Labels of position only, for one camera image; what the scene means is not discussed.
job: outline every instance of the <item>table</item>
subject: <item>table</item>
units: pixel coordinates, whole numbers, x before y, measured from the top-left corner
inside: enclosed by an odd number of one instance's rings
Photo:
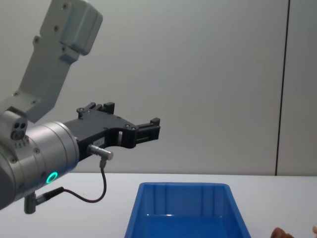
[[[317,225],[317,177],[107,174],[107,193],[96,204],[63,193],[23,212],[23,199],[0,211],[3,238],[123,238],[142,182],[219,182],[230,186],[251,237],[269,238],[275,227],[313,238]],[[64,186],[89,199],[103,189],[100,174],[68,174],[37,195]]]

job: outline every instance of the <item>blue container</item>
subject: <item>blue container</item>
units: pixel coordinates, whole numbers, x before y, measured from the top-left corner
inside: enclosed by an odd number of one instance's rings
[[[142,183],[125,238],[251,238],[230,187]]]

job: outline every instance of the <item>screw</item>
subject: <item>screw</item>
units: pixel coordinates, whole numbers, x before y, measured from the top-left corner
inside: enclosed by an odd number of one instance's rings
[[[58,25],[55,25],[54,26],[54,31],[56,32],[56,31],[58,31],[59,30],[59,26]]]
[[[38,148],[34,148],[33,152],[34,152],[35,154],[39,154],[40,150],[39,150]]]
[[[38,43],[40,41],[40,37],[36,36],[34,37],[34,43]]]
[[[68,8],[68,4],[64,3],[63,6],[61,7],[63,10],[66,10]]]

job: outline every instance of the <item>silver cylindrical joint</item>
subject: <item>silver cylindrical joint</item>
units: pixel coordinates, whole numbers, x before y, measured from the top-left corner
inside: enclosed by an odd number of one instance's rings
[[[27,130],[14,151],[0,145],[0,209],[75,168],[77,141],[59,122]]]

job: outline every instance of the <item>black cable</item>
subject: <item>black cable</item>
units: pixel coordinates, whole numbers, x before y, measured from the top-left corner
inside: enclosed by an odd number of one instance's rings
[[[105,171],[104,171],[104,169],[103,169],[103,168],[100,168],[100,171],[101,171],[101,175],[102,175],[103,181],[104,181],[104,190],[103,190],[103,193],[102,193],[102,195],[100,196],[100,198],[98,198],[98,199],[96,199],[96,200],[90,200],[90,199],[84,198],[84,197],[78,195],[77,193],[75,193],[75,192],[73,192],[73,191],[71,191],[71,190],[65,189],[65,188],[63,188],[63,192],[68,192],[68,193],[74,195],[75,197],[79,198],[80,200],[83,200],[84,202],[96,203],[96,202],[101,201],[101,200],[104,198],[104,196],[105,196],[105,194],[106,194],[106,191],[107,191],[107,181],[106,181],[106,176],[105,176]]]

